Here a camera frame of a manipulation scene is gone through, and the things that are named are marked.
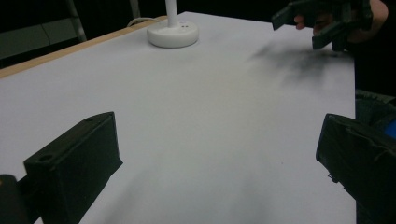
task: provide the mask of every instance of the human hand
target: human hand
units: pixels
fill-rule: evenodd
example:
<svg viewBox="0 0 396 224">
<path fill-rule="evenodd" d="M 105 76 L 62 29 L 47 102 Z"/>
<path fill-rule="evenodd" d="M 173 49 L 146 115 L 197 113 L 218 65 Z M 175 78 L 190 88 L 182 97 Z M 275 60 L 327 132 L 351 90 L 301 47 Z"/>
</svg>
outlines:
<svg viewBox="0 0 396 224">
<path fill-rule="evenodd" d="M 380 0 L 370 0 L 371 10 L 373 12 L 373 22 L 370 30 L 365 31 L 362 29 L 356 29 L 349 33 L 347 41 L 350 43 L 361 43 L 373 38 L 381 29 L 382 25 L 388 18 L 388 7 Z M 304 16 L 297 15 L 294 18 L 296 22 L 296 29 L 302 30 L 305 28 Z M 316 24 L 313 27 L 314 35 L 317 35 L 324 27 L 328 26 L 333 22 L 331 13 L 319 13 L 316 18 Z"/>
</svg>

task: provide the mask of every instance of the white tabletop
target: white tabletop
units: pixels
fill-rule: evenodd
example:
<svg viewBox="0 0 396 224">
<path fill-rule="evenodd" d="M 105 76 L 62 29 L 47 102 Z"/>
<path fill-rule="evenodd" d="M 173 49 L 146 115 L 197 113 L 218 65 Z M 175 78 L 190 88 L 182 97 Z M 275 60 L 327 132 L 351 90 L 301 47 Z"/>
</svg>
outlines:
<svg viewBox="0 0 396 224">
<path fill-rule="evenodd" d="M 353 61 L 312 31 L 185 12 L 200 38 L 146 29 L 0 79 L 0 173 L 79 121 L 114 111 L 124 164 L 81 223 L 355 223 L 315 159 L 326 113 L 354 117 Z"/>
</svg>

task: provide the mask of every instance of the round white base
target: round white base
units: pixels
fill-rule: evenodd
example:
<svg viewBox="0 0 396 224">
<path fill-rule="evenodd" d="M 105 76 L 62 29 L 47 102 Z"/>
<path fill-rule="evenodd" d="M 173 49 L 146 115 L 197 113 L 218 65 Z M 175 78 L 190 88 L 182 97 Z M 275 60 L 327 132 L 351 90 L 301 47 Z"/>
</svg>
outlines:
<svg viewBox="0 0 396 224">
<path fill-rule="evenodd" d="M 161 48 L 187 47 L 198 40 L 198 26 L 190 21 L 178 21 L 176 27 L 168 27 L 167 21 L 160 21 L 148 27 L 148 41 Z"/>
</svg>

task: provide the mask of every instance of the blue fabric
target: blue fabric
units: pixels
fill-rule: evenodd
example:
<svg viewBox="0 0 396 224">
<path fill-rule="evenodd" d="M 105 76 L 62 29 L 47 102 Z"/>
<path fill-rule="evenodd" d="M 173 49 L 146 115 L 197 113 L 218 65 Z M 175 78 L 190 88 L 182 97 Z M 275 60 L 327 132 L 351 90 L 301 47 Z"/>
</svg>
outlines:
<svg viewBox="0 0 396 224">
<path fill-rule="evenodd" d="M 385 134 L 396 138 L 396 120 L 394 120 L 387 126 L 387 128 L 385 129 Z"/>
</svg>

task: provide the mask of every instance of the table surface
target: table surface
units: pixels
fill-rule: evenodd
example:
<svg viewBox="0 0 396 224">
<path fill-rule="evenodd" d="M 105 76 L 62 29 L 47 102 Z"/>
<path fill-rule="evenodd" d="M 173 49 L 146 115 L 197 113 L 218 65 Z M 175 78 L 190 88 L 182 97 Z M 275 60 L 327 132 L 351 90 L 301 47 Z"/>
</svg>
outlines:
<svg viewBox="0 0 396 224">
<path fill-rule="evenodd" d="M 187 48 L 139 29 L 3 75 L 0 173 L 22 178 L 29 156 L 114 111 L 124 164 L 81 223 L 355 223 L 315 159 L 326 113 L 354 117 L 352 59 L 312 50 L 309 29 L 179 19 L 200 27 Z"/>
</svg>

